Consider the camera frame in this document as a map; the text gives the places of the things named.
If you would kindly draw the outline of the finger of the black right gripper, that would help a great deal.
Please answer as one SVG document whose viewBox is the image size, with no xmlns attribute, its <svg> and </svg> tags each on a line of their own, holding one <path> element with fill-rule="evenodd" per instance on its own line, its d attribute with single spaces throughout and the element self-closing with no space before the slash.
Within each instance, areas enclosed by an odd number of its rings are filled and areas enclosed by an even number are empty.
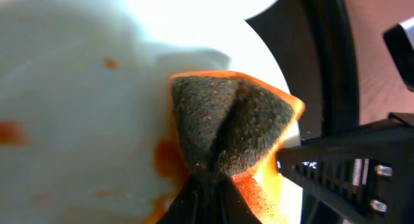
<svg viewBox="0 0 414 224">
<path fill-rule="evenodd" d="M 393 25 L 382 37 L 404 85 L 413 92 L 413 17 Z"/>
</svg>

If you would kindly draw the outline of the green and orange sponge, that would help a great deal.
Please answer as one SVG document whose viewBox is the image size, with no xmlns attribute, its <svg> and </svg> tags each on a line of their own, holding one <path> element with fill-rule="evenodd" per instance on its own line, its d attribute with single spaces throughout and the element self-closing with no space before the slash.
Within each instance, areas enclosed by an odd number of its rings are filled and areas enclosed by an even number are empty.
<svg viewBox="0 0 414 224">
<path fill-rule="evenodd" d="M 206 196 L 205 221 L 215 223 L 217 185 L 229 177 L 261 223 L 288 223 L 281 205 L 276 153 L 304 103 L 253 76 L 197 71 L 169 79 L 173 158 L 165 163 L 180 182 L 192 175 Z"/>
</svg>

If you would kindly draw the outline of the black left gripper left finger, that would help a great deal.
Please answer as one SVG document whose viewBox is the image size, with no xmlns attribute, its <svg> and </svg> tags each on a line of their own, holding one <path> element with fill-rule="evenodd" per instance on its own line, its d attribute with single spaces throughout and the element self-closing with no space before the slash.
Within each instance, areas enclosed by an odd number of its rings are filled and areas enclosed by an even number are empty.
<svg viewBox="0 0 414 224">
<path fill-rule="evenodd" d="M 202 184 L 191 175 L 157 224 L 206 223 L 205 201 Z"/>
</svg>

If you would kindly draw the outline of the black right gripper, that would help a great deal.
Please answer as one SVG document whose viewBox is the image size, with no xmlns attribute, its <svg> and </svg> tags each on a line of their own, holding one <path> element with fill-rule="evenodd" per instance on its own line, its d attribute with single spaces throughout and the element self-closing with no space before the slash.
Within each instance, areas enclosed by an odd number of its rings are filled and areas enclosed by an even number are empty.
<svg viewBox="0 0 414 224">
<path fill-rule="evenodd" d="M 277 153 L 279 173 L 351 223 L 413 224 L 413 114 Z"/>
</svg>

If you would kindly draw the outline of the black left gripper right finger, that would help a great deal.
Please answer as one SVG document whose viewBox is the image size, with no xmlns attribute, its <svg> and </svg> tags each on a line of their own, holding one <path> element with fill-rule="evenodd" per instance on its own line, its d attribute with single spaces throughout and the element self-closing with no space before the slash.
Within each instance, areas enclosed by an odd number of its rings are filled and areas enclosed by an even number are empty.
<svg viewBox="0 0 414 224">
<path fill-rule="evenodd" d="M 226 177 L 217 185 L 215 223 L 261 224 L 229 177 Z"/>
</svg>

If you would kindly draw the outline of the pale plate with sauce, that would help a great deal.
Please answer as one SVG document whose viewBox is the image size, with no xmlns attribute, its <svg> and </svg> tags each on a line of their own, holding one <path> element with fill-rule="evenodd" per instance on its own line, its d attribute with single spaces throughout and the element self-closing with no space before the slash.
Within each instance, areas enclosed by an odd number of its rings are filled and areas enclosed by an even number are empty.
<svg viewBox="0 0 414 224">
<path fill-rule="evenodd" d="M 246 20 L 277 0 L 1 0 L 2 223 L 154 223 L 167 175 L 168 78 L 232 70 L 283 91 Z"/>
</svg>

